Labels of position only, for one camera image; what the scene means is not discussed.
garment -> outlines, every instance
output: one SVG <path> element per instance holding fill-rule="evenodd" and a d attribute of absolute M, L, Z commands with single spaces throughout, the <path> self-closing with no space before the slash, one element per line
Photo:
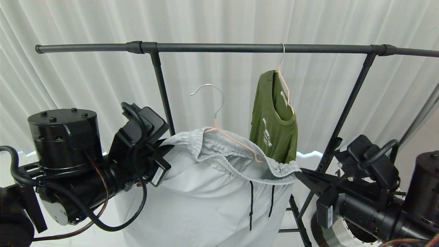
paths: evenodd
<path fill-rule="evenodd" d="M 273 244 L 296 180 L 294 171 L 299 171 L 297 164 L 278 163 L 254 143 L 225 131 L 253 149 L 262 161 L 258 162 L 251 151 L 207 129 L 182 132 L 163 142 L 175 145 L 164 156 L 172 168 L 157 188 L 148 186 L 144 209 L 124 230 L 128 246 Z M 136 193 L 128 213 L 121 214 L 130 217 L 137 210 L 141 189 Z"/>
<path fill-rule="evenodd" d="M 298 132 L 296 115 L 286 107 L 281 83 L 275 70 L 260 76 L 253 105 L 250 141 L 258 145 L 267 157 L 288 163 L 296 159 Z"/>

wooden hanger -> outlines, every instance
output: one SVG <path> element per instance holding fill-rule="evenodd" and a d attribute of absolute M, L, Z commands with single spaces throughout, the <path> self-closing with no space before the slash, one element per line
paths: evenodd
<path fill-rule="evenodd" d="M 284 49 L 284 53 L 282 55 L 281 62 L 279 63 L 279 69 L 277 70 L 277 73 L 279 74 L 279 78 L 281 79 L 282 88 L 284 89 L 284 91 L 287 92 L 287 107 L 289 107 L 291 109 L 291 112 L 294 114 L 293 106 L 290 104 L 290 90 L 288 89 L 287 83 L 285 82 L 284 77 L 282 76 L 282 73 L 281 73 L 282 62 L 284 61 L 284 57 L 285 57 L 285 46 L 284 46 L 284 44 L 281 44 L 281 45 Z"/>
<path fill-rule="evenodd" d="M 220 106 L 220 107 L 216 110 L 216 112 L 215 112 L 215 127 L 212 128 L 212 129 L 210 129 L 210 130 L 206 130 L 205 132 L 218 131 L 219 133 L 225 135 L 226 137 L 228 137 L 230 140 L 234 141 L 235 143 L 237 143 L 237 144 L 239 144 L 239 145 L 245 147 L 246 149 L 250 150 L 250 151 L 253 153 L 253 155 L 254 155 L 254 157 L 255 157 L 255 160 L 256 160 L 257 162 L 262 162 L 261 160 L 258 159 L 258 156 L 257 156 L 256 152 L 255 152 L 253 149 L 247 147 L 247 146 L 244 145 L 243 143 L 239 142 L 238 140 L 234 139 L 233 137 L 231 137 L 231 136 L 229 136 L 227 133 L 225 133 L 223 130 L 221 130 L 221 129 L 218 128 L 218 121 L 216 120 L 216 115 L 217 115 L 217 113 L 220 111 L 220 109 L 221 109 L 221 108 L 223 107 L 223 105 L 224 105 L 224 94 L 223 94 L 223 92 L 222 92 L 217 86 L 215 86 L 215 85 L 213 85 L 213 84 L 204 84 L 204 85 L 202 85 L 201 87 L 199 87 L 194 93 L 191 93 L 191 96 L 192 96 L 192 95 L 195 95 L 195 94 L 198 92 L 198 90 L 200 90 L 200 88 L 202 88 L 202 87 L 204 87 L 204 86 L 212 86 L 212 87 L 216 88 L 216 89 L 219 91 L 219 93 L 221 94 L 221 97 L 223 98 L 223 102 L 221 103 L 221 106 Z"/>

hanger hook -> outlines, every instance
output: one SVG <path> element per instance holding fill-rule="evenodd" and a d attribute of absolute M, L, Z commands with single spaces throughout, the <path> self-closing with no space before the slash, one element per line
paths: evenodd
<path fill-rule="evenodd" d="M 217 86 L 215 86 L 215 85 L 213 85 L 213 84 L 204 84 L 204 85 L 200 86 L 199 88 L 197 88 L 197 90 L 195 90 L 195 92 L 191 93 L 191 96 L 192 96 L 192 95 L 195 95 L 195 94 L 198 92 L 198 90 L 200 90 L 200 88 L 202 88 L 202 87 L 204 87 L 204 86 L 212 86 L 212 87 L 216 88 L 216 89 L 219 91 L 219 93 L 221 94 L 221 97 L 223 98 L 223 102 L 221 103 L 221 106 L 220 106 L 220 107 L 216 110 L 216 112 L 215 112 L 215 119 L 216 119 L 216 115 L 217 115 L 217 113 L 221 110 L 221 108 L 222 108 L 223 105 L 224 105 L 224 94 L 223 94 L 223 92 L 221 91 L 221 89 L 219 89 Z"/>
<path fill-rule="evenodd" d="M 284 61 L 284 57 L 285 57 L 285 45 L 282 44 L 282 43 L 281 43 L 281 45 L 282 45 L 282 48 L 284 49 L 284 52 L 283 52 L 283 55 L 282 55 L 281 62 L 279 63 L 279 68 L 282 66 L 282 62 Z"/>

drawstring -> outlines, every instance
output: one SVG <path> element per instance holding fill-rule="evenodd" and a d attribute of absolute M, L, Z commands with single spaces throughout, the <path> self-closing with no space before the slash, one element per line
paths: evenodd
<path fill-rule="evenodd" d="M 250 181 L 250 185 L 252 186 L 252 203 L 250 204 L 250 231 L 252 230 L 252 215 L 253 215 L 253 182 Z"/>
<path fill-rule="evenodd" d="M 268 217 L 271 216 L 271 211 L 273 210 L 273 201 L 274 201 L 274 186 L 271 188 L 271 206 L 270 206 L 270 213 L 268 213 Z"/>

green shirt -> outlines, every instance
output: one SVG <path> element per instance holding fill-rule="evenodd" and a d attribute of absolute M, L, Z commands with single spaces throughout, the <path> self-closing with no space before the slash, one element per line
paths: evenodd
<path fill-rule="evenodd" d="M 281 83 L 275 70 L 265 72 L 259 78 L 250 141 L 268 157 L 279 163 L 289 163 L 296 159 L 297 123 L 296 115 L 286 106 L 281 95 Z"/>

